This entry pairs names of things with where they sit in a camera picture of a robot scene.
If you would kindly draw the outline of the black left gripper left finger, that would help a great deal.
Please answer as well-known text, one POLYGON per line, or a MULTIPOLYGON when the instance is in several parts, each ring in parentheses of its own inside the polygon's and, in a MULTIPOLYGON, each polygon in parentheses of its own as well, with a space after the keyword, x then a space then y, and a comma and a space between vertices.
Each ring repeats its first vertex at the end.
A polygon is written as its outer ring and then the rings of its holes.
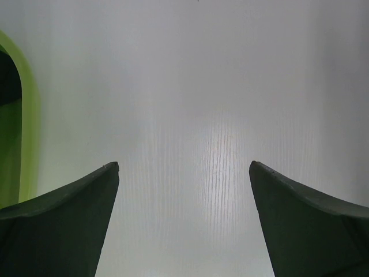
POLYGON ((110 162, 1 209, 1 276, 95 276, 118 186, 110 162))

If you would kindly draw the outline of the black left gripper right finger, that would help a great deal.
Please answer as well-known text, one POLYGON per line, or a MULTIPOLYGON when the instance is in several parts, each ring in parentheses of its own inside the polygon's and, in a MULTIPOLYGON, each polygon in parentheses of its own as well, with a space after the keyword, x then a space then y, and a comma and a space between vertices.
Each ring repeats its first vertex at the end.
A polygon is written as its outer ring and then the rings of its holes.
POLYGON ((275 276, 368 276, 368 208, 278 173, 249 167, 275 276))

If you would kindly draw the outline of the green plastic bin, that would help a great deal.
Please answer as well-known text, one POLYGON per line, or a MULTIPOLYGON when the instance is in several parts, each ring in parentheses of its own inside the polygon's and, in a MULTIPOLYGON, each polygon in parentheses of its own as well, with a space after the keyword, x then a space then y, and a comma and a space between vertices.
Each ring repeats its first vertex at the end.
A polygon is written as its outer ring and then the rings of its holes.
POLYGON ((1 207, 36 195, 40 93, 18 45, 1 32, 1 207))

